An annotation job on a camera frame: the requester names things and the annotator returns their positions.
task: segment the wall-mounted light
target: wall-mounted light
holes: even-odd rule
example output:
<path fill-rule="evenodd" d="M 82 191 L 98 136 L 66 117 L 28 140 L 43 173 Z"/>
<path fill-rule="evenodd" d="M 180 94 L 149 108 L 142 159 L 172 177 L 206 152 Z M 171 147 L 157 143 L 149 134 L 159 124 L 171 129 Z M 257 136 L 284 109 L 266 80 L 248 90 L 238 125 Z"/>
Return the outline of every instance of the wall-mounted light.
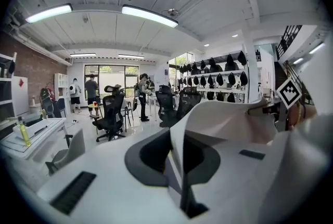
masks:
<path fill-rule="evenodd" d="M 120 58 L 134 58 L 134 59 L 144 59 L 143 56 L 137 56 L 137 55 L 126 55 L 126 54 L 118 54 L 118 57 Z"/>
<path fill-rule="evenodd" d="M 297 61 L 294 61 L 294 63 L 293 63 L 293 64 L 300 63 L 302 60 L 303 60 L 303 58 L 299 58 Z"/>
<path fill-rule="evenodd" d="M 152 20 L 155 22 L 163 23 L 163 24 L 168 25 L 173 28 L 178 25 L 177 21 L 175 21 L 169 17 L 166 17 L 164 15 L 158 14 L 158 13 L 150 11 L 150 10 L 135 7 L 135 6 L 123 5 L 121 12 L 123 14 L 134 15 L 134 16 L 142 17 L 142 18 Z"/>
<path fill-rule="evenodd" d="M 48 17 L 52 17 L 52 16 L 56 16 L 56 15 L 60 15 L 60 14 L 68 14 L 72 11 L 73 11 L 72 6 L 70 4 L 65 4 L 65 5 L 53 7 L 53 8 L 47 9 L 47 10 L 43 10 L 43 11 L 39 12 L 38 14 L 34 14 L 32 16 L 27 17 L 25 20 L 28 23 L 34 23 L 34 22 L 38 22 L 43 19 L 46 19 Z"/>
<path fill-rule="evenodd" d="M 309 53 L 310 54 L 314 54 L 318 49 L 320 49 L 321 47 L 324 47 L 325 44 L 321 43 L 319 46 L 315 47 L 314 49 L 312 49 Z"/>
<path fill-rule="evenodd" d="M 79 54 L 70 54 L 71 57 L 88 57 L 95 56 L 95 53 L 79 53 Z"/>

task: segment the ceiling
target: ceiling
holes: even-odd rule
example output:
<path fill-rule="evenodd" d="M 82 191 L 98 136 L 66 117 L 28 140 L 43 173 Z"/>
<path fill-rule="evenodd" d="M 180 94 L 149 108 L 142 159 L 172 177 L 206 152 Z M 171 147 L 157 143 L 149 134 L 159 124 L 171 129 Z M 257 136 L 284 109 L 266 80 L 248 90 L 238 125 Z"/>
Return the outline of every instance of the ceiling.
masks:
<path fill-rule="evenodd" d="M 72 4 L 72 13 L 24 23 L 29 15 L 65 3 Z M 179 26 L 123 15 L 123 4 L 165 15 L 175 8 Z M 314 24 L 321 21 L 319 5 L 319 0 L 12 0 L 8 13 L 21 22 L 20 33 L 62 57 L 91 51 L 99 57 L 140 54 L 158 62 L 193 49 L 204 51 L 206 43 L 223 47 L 239 40 L 230 35 L 244 23 L 259 38 L 281 35 L 289 24 Z"/>

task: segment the white chair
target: white chair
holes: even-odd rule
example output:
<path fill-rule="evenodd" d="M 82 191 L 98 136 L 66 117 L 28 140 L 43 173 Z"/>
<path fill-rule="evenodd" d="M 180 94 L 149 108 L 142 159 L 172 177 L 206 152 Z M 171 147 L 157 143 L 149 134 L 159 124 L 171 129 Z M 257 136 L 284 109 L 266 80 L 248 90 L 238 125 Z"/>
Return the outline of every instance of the white chair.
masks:
<path fill-rule="evenodd" d="M 45 162 L 50 175 L 85 153 L 82 129 L 80 129 L 74 136 L 66 135 L 66 141 L 68 149 L 60 150 L 51 162 Z"/>

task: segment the yellow bottle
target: yellow bottle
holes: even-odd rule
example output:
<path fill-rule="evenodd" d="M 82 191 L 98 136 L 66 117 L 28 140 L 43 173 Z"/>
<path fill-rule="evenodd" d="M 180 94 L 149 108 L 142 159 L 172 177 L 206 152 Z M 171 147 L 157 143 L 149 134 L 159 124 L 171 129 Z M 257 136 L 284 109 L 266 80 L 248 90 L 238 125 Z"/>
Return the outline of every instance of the yellow bottle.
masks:
<path fill-rule="evenodd" d="M 28 133 L 27 133 L 27 129 L 25 128 L 25 125 L 22 121 L 22 117 L 19 117 L 19 126 L 20 126 L 20 131 L 22 133 L 22 137 L 24 139 L 25 145 L 27 147 L 31 146 L 31 141 L 29 139 Z"/>

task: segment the brick wall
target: brick wall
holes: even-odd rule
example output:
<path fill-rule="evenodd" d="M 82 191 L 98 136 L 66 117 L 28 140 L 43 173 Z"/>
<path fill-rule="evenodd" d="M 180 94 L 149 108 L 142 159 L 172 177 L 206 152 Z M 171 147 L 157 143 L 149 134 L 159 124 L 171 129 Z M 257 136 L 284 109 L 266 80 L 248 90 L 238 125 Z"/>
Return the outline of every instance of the brick wall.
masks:
<path fill-rule="evenodd" d="M 12 57 L 14 52 L 17 53 L 14 75 L 28 78 L 29 104 L 32 96 L 35 96 L 36 103 L 38 103 L 43 87 L 48 86 L 54 90 L 55 73 L 67 74 L 66 65 L 58 63 L 0 32 L 0 53 Z"/>

